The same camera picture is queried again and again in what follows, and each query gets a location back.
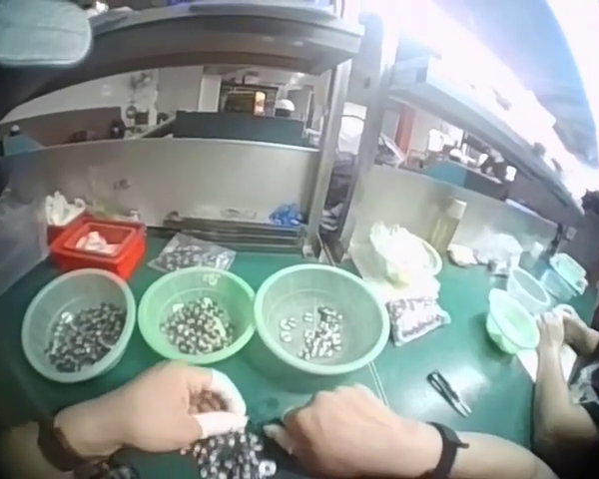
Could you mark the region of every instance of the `red container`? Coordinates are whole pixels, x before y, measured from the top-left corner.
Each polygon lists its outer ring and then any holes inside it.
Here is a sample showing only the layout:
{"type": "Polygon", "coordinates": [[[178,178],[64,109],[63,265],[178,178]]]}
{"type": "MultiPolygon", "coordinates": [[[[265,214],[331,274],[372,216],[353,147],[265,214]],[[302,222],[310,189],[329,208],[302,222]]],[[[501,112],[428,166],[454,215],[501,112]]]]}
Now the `red container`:
{"type": "Polygon", "coordinates": [[[51,258],[63,271],[98,267],[129,279],[147,249],[144,225],[86,219],[70,225],[51,244],[51,258]],[[113,254],[77,249],[88,233],[99,233],[108,243],[118,244],[113,254]]]}
{"type": "Polygon", "coordinates": [[[76,224],[82,223],[84,220],[89,218],[89,214],[82,213],[81,215],[77,215],[68,225],[64,225],[63,227],[57,227],[55,225],[47,226],[47,244],[51,245],[56,238],[65,232],[68,228],[74,227],[76,224]]]}

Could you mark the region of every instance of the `wristwatch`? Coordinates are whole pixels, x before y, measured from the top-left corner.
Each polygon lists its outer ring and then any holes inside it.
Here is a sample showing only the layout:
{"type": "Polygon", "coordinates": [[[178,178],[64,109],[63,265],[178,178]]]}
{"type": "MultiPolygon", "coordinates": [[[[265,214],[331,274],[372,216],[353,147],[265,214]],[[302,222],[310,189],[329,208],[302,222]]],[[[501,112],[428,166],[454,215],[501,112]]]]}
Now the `wristwatch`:
{"type": "Polygon", "coordinates": [[[137,479],[133,466],[111,457],[83,457],[69,444],[54,419],[38,421],[38,449],[49,464],[62,472],[73,472],[75,479],[137,479]]]}
{"type": "Polygon", "coordinates": [[[465,442],[461,442],[457,433],[449,427],[436,422],[429,422],[428,424],[434,427],[441,436],[441,457],[432,470],[430,477],[432,479],[449,479],[455,457],[457,457],[457,450],[468,449],[470,446],[465,442]]]}
{"type": "Polygon", "coordinates": [[[38,448],[47,462],[62,472],[73,471],[90,462],[73,450],[53,417],[38,421],[38,448]]]}

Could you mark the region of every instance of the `white partition panel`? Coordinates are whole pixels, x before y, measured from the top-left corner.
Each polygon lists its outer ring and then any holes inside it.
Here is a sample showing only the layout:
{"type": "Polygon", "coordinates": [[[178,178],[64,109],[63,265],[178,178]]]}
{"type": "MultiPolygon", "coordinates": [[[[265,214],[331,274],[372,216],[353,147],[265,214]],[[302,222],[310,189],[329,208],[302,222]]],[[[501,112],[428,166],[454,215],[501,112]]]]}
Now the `white partition panel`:
{"type": "Polygon", "coordinates": [[[213,217],[239,209],[266,221],[283,203],[307,211],[318,150],[203,139],[119,140],[63,145],[8,160],[12,189],[138,210],[148,225],[178,211],[213,217]]]}

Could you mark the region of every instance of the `ceiling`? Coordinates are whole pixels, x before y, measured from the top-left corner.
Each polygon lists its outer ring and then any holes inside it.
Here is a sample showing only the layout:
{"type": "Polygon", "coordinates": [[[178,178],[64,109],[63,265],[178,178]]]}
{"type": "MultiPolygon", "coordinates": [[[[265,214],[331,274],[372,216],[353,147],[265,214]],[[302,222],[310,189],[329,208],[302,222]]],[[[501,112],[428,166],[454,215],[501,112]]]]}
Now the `ceiling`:
{"type": "Polygon", "coordinates": [[[434,0],[533,91],[581,161],[598,166],[596,130],[566,39],[541,0],[434,0]]]}

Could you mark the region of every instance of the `hand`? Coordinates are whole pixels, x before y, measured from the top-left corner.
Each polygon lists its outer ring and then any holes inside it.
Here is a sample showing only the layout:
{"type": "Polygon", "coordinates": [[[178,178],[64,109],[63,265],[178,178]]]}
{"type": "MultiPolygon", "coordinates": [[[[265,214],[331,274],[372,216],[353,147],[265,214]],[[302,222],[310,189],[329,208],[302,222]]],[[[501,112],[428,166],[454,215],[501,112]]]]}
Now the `hand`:
{"type": "Polygon", "coordinates": [[[568,310],[563,310],[561,316],[563,317],[565,342],[576,347],[585,339],[588,326],[576,313],[568,310]]]}
{"type": "Polygon", "coordinates": [[[158,364],[121,388],[56,416],[56,426],[84,456],[108,456],[123,446],[175,451],[246,424],[244,400],[224,374],[175,361],[158,364]],[[198,399],[209,392],[226,410],[200,410],[198,399]]]}
{"type": "Polygon", "coordinates": [[[317,394],[265,433],[312,472],[332,477],[419,477],[441,454],[439,433],[401,418],[362,386],[317,394]]]}
{"type": "Polygon", "coordinates": [[[537,320],[539,327],[538,352],[559,352],[565,338],[563,319],[560,314],[546,312],[537,320]]]}

